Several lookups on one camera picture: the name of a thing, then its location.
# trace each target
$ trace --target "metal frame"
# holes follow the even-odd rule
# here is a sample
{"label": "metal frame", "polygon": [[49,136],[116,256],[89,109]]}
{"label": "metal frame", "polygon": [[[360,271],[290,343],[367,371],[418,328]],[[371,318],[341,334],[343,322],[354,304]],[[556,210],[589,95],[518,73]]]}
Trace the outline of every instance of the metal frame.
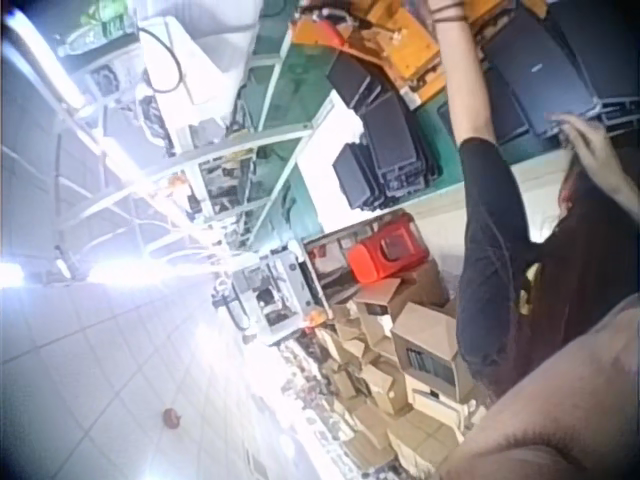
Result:
{"label": "metal frame", "polygon": [[[260,228],[260,225],[263,223],[266,218],[269,209],[275,202],[277,195],[281,191],[282,187],[285,185],[286,180],[296,164],[297,156],[304,150],[304,147],[307,145],[308,140],[313,133],[314,129],[318,126],[321,121],[322,115],[319,114],[316,119],[311,123],[300,123],[294,125],[287,125],[283,127],[264,129],[266,119],[269,113],[269,108],[272,103],[273,95],[276,89],[277,81],[280,77],[280,73],[282,71],[282,66],[285,60],[285,57],[288,53],[289,46],[291,44],[291,35],[290,33],[284,39],[280,52],[277,55],[258,55],[251,58],[248,62],[248,68],[255,68],[259,66],[273,66],[273,71],[271,75],[271,79],[269,81],[269,85],[267,88],[267,93],[264,99],[262,112],[260,115],[260,119],[258,120],[255,128],[252,128],[249,133],[243,135],[235,135],[231,138],[225,138],[215,145],[208,145],[201,148],[193,149],[190,151],[182,152],[180,155],[171,158],[171,159],[159,159],[159,161],[151,168],[146,169],[141,172],[139,177],[135,181],[125,181],[118,185],[108,186],[106,184],[106,175],[105,169],[107,165],[107,153],[102,146],[102,142],[100,138],[96,137],[94,132],[89,131],[84,125],[82,125],[80,119],[87,115],[90,111],[95,111],[97,108],[102,108],[103,112],[105,110],[104,107],[108,107],[108,103],[105,101],[97,102],[96,105],[88,105],[83,107],[83,109],[79,111],[73,111],[68,109],[63,103],[60,102],[60,98],[56,93],[53,92],[51,86],[43,80],[39,73],[36,73],[36,70],[31,66],[30,62],[26,59],[21,51],[16,49],[9,41],[3,41],[3,53],[8,61],[13,63],[19,71],[21,71],[28,80],[36,87],[36,89],[43,95],[46,102],[53,108],[56,112],[58,120],[57,126],[60,127],[58,133],[62,129],[70,129],[75,133],[75,135],[87,146],[87,148],[96,155],[95,161],[99,162],[100,165],[100,186],[101,191],[98,194],[91,194],[86,191],[79,185],[76,185],[74,182],[70,181],[67,178],[64,178],[60,175],[60,154],[61,154],[61,143],[62,136],[59,134],[58,136],[58,145],[56,152],[56,160],[55,160],[55,172],[53,179],[53,191],[55,196],[56,203],[56,233],[57,237],[60,240],[61,245],[64,242],[64,232],[71,226],[81,222],[91,215],[100,212],[104,209],[109,209],[119,216],[123,217],[127,220],[128,225],[123,226],[122,228],[118,228],[113,232],[109,232],[108,234],[103,235],[102,237],[91,240],[87,245],[85,245],[81,250],[77,253],[77,256],[82,256],[87,250],[91,249],[95,245],[98,245],[104,241],[107,241],[110,238],[128,230],[129,228],[136,229],[136,238],[138,239],[138,243],[140,244],[140,251],[143,256],[148,256],[151,252],[154,252],[166,245],[172,244],[181,239],[187,239],[187,248],[175,253],[170,254],[165,257],[163,260],[167,261],[171,258],[180,257],[183,255],[191,255],[198,254],[198,258],[201,261],[207,261],[207,257],[213,253],[224,253],[222,251],[218,251],[220,249],[215,248],[211,242],[212,232],[210,228],[214,227],[216,224],[219,224],[222,228],[226,223],[225,220],[231,219],[238,215],[241,216],[241,223],[244,223],[245,213],[255,209],[262,209],[259,220],[255,226],[255,230],[252,231],[251,235],[245,235],[243,237],[244,240],[247,237],[250,240],[253,240],[255,237],[255,233]],[[132,48],[137,48],[137,46],[128,46],[127,51]],[[112,53],[110,56],[116,56],[121,54],[121,52]],[[212,160],[214,164],[218,162],[220,164],[225,163],[227,160],[225,157],[232,155],[234,153],[253,150],[250,161],[256,161],[256,149],[262,145],[268,145],[276,142],[283,142],[287,140],[300,139],[298,147],[295,149],[294,154],[287,162],[284,171],[282,172],[280,178],[276,182],[275,188],[273,192],[267,197],[260,199],[258,201],[248,201],[248,193],[250,184],[247,187],[247,195],[244,202],[236,208],[233,208],[229,211],[222,212],[219,214],[212,214],[205,217],[204,224],[191,224],[189,220],[186,218],[182,212],[175,207],[173,204],[169,204],[168,201],[163,201],[158,197],[151,195],[151,182],[154,180],[158,180],[164,177],[168,177],[171,174],[179,173],[181,171],[190,171],[195,174],[197,170],[198,177],[204,184],[203,176],[200,172],[199,165],[206,160]],[[3,147],[6,153],[18,157],[18,161],[20,163],[26,164],[15,152],[8,151]],[[43,181],[51,182],[49,179],[42,178]],[[65,214],[61,214],[60,209],[60,190],[61,188],[70,188],[80,195],[87,198],[86,201],[76,205],[70,211]],[[144,198],[152,207],[154,207],[157,211],[163,213],[167,216],[167,223],[157,222],[157,221],[144,221],[137,218],[135,212],[135,206],[133,202],[133,195],[138,195]],[[118,201],[126,199],[128,197],[128,201],[131,204],[131,214],[128,212],[124,212],[121,208],[118,208],[115,204]],[[151,242],[147,245],[144,244],[142,233],[140,231],[140,224],[143,223],[155,223],[158,225],[162,225],[168,231],[168,233]],[[194,247],[193,244],[189,245],[188,237],[193,237],[197,242],[202,244],[202,247]],[[230,251],[228,247],[225,246],[222,250],[227,251],[227,254],[233,256],[234,252]]]}
{"label": "metal frame", "polygon": [[[320,124],[324,121],[327,115],[329,115],[331,110],[333,110],[333,107],[334,107],[333,100],[331,96],[329,96],[327,97],[324,104],[320,108],[320,111],[316,114],[315,118],[311,122],[313,126],[312,129],[314,131],[320,126]],[[276,182],[276,185],[273,188],[271,195],[269,195],[269,202],[266,204],[266,206],[260,213],[260,217],[258,217],[258,221],[256,222],[255,226],[252,229],[251,236],[249,237],[249,240],[247,242],[248,245],[251,245],[255,240],[258,230],[260,229],[260,227],[262,226],[262,223],[264,222],[264,220],[267,218],[267,215],[269,214],[269,209],[278,198],[280,191],[285,186],[287,179],[289,178],[289,174],[291,173],[291,171],[293,170],[293,168],[296,166],[298,162],[298,157],[302,154],[302,152],[304,152],[311,137],[312,135],[309,135],[308,137],[305,137],[302,140],[300,140],[300,142],[296,146],[296,149],[293,151],[293,154],[287,161],[287,164],[285,165],[282,173],[280,174],[280,177],[278,178],[278,181]]]}

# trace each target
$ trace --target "white machine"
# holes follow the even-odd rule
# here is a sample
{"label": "white machine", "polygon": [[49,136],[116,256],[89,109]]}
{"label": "white machine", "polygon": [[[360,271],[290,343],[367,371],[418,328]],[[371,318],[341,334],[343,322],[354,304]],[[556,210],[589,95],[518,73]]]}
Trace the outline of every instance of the white machine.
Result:
{"label": "white machine", "polygon": [[265,345],[294,336],[306,326],[305,319],[315,308],[297,257],[289,250],[234,273],[233,286],[242,308],[230,305],[230,313],[245,315],[234,322],[243,325],[245,336],[257,337]]}

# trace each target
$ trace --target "bracelet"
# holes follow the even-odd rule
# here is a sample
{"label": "bracelet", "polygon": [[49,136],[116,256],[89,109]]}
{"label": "bracelet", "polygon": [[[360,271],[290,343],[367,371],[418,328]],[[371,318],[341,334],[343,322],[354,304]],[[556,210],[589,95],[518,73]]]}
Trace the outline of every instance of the bracelet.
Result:
{"label": "bracelet", "polygon": [[430,9],[429,11],[431,12],[431,15],[433,15],[434,13],[440,13],[440,12],[444,12],[446,10],[450,10],[452,8],[459,8],[459,7],[464,7],[464,2],[463,1],[455,2],[455,3],[452,3],[450,5],[445,5],[444,7],[438,7],[438,8]]}
{"label": "bracelet", "polygon": [[467,22],[465,15],[456,15],[455,17],[435,18],[433,23],[453,23],[453,22]]}

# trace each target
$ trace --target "dark hair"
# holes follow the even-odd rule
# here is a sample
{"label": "dark hair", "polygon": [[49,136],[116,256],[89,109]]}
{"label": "dark hair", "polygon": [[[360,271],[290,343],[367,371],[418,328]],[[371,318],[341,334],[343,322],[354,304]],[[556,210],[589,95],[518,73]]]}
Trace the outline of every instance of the dark hair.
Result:
{"label": "dark hair", "polygon": [[[625,173],[640,184],[640,151],[619,150]],[[563,186],[571,208],[541,245],[529,315],[516,315],[504,368],[489,374],[499,398],[611,309],[640,290],[640,230],[635,220],[589,178],[577,158]]]}

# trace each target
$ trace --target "stacked cardboard boxes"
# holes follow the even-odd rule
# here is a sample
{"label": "stacked cardboard boxes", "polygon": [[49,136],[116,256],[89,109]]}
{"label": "stacked cardboard boxes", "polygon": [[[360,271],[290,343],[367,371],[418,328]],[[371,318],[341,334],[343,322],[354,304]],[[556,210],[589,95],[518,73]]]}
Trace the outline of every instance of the stacked cardboard boxes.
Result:
{"label": "stacked cardboard boxes", "polygon": [[398,461],[416,478],[428,478],[459,444],[451,427],[418,410],[393,422],[387,433]]}
{"label": "stacked cardboard boxes", "polygon": [[397,363],[391,329],[405,306],[410,302],[444,306],[447,300],[438,265],[430,260],[398,277],[363,285],[353,302],[371,348]]}
{"label": "stacked cardboard boxes", "polygon": [[324,368],[337,391],[333,410],[356,432],[345,448],[363,471],[397,456],[426,478],[463,440],[472,413],[455,303],[437,263],[362,286],[331,317],[335,333],[317,331],[333,359]]}

